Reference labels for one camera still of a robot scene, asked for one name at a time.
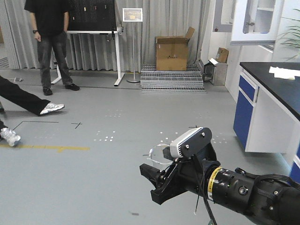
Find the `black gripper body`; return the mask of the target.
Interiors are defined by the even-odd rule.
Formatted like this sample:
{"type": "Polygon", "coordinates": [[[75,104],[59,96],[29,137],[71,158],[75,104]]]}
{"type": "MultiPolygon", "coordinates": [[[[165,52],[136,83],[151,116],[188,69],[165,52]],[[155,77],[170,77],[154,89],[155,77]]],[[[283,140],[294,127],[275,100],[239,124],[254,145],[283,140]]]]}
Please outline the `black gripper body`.
{"type": "Polygon", "coordinates": [[[167,200],[190,191],[201,196],[205,203],[208,199],[208,181],[213,169],[220,166],[211,143],[189,158],[177,158],[170,164],[170,186],[164,184],[152,190],[151,198],[162,204],[167,200]]]}

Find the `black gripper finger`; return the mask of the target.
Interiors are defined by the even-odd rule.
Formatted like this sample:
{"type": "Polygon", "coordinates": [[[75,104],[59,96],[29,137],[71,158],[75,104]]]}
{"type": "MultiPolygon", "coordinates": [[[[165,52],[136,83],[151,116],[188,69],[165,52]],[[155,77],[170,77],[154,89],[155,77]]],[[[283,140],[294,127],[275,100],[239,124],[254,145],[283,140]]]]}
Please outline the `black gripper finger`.
{"type": "Polygon", "coordinates": [[[162,150],[163,153],[163,164],[171,164],[174,160],[174,158],[171,156],[170,147],[165,147],[162,150]]]}
{"type": "Polygon", "coordinates": [[[140,165],[141,175],[147,178],[155,187],[162,187],[164,184],[170,186],[173,180],[170,177],[172,165],[167,166],[164,170],[159,170],[153,166],[140,165]]]}

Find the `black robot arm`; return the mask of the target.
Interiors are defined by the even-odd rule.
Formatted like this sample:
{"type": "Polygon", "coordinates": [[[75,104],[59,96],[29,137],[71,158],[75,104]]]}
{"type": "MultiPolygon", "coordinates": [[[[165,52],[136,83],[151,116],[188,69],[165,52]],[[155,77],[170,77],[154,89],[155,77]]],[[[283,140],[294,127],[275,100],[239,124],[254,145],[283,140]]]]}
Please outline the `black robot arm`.
{"type": "Polygon", "coordinates": [[[209,201],[247,217],[256,225],[298,225],[300,185],[280,174],[256,175],[222,168],[211,145],[190,157],[176,158],[164,170],[140,165],[141,175],[155,187],[151,198],[162,204],[190,191],[203,198],[211,223],[217,222],[209,201]]]}

